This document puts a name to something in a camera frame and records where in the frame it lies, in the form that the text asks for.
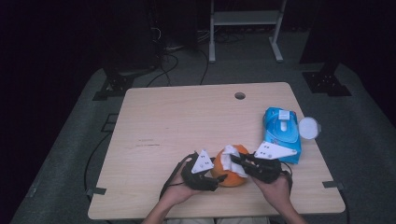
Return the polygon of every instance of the black stand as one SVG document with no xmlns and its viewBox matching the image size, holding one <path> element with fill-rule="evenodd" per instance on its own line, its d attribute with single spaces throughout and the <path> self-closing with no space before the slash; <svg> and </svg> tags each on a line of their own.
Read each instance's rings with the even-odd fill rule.
<svg viewBox="0 0 396 224">
<path fill-rule="evenodd" d="M 350 96 L 347 87 L 341 85 L 334 75 L 338 64 L 338 61 L 331 61 L 325 63 L 319 72 L 303 72 L 309 89 L 313 93 L 327 93 L 329 96 Z"/>
</svg>

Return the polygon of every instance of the wooden table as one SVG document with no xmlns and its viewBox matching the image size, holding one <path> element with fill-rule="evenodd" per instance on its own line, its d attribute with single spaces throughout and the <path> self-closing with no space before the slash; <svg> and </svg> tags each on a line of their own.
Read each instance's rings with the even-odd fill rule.
<svg viewBox="0 0 396 224">
<path fill-rule="evenodd" d="M 239 100 L 236 95 L 244 94 Z M 287 83 L 253 83 L 130 89 L 122 104 L 89 210 L 92 219 L 144 218 L 158 202 L 177 163 L 205 148 L 215 157 L 226 145 L 255 151 L 263 139 L 262 117 L 270 106 L 304 117 Z M 299 213 L 345 210 L 315 140 L 302 140 L 300 163 L 292 165 L 291 200 Z M 277 215 L 256 185 L 206 191 L 174 207 L 168 217 Z"/>
</svg>

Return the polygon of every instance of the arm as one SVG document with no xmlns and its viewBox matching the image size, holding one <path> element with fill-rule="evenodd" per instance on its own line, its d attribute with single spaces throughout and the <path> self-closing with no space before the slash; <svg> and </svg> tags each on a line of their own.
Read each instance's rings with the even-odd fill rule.
<svg viewBox="0 0 396 224">
<path fill-rule="evenodd" d="M 276 181 L 271 184 L 252 177 L 254 183 L 262 191 L 262 195 L 275 210 L 285 218 L 288 224 L 306 224 L 304 218 L 297 213 L 290 201 L 290 190 L 287 178 L 281 175 Z"/>
<path fill-rule="evenodd" d="M 177 185 L 183 182 L 183 178 L 180 174 L 183 167 L 184 165 L 180 167 L 166 192 L 163 194 L 161 199 L 157 202 L 145 220 L 143 220 L 143 224 L 162 224 L 166 215 L 173 206 L 179 203 L 184 203 L 192 195 L 201 192 L 200 190 L 190 189 L 184 184 Z"/>
</svg>

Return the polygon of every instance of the person's right hand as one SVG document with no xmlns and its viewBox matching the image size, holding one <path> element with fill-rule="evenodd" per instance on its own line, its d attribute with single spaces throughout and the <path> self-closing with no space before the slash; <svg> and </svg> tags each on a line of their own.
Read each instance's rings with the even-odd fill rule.
<svg viewBox="0 0 396 224">
<path fill-rule="evenodd" d="M 279 178 L 271 184 L 266 184 L 259 179 L 251 177 L 262 191 L 262 195 L 275 210 L 285 218 L 288 224 L 305 224 L 306 221 L 297 213 L 290 201 L 290 187 L 288 178 L 280 174 Z"/>
<path fill-rule="evenodd" d="M 254 177 L 251 178 L 262 191 L 265 200 L 276 210 L 291 204 L 289 182 L 284 174 L 281 174 L 279 178 L 271 184 L 266 184 Z"/>
</svg>

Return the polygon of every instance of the white cap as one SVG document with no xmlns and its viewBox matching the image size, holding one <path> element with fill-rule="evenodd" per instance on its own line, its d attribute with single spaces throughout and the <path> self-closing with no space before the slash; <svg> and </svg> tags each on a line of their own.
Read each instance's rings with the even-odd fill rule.
<svg viewBox="0 0 396 224">
<path fill-rule="evenodd" d="M 305 139 L 314 139 L 318 137 L 320 133 L 320 125 L 313 118 L 306 117 L 300 120 L 298 126 L 300 136 Z"/>
</svg>

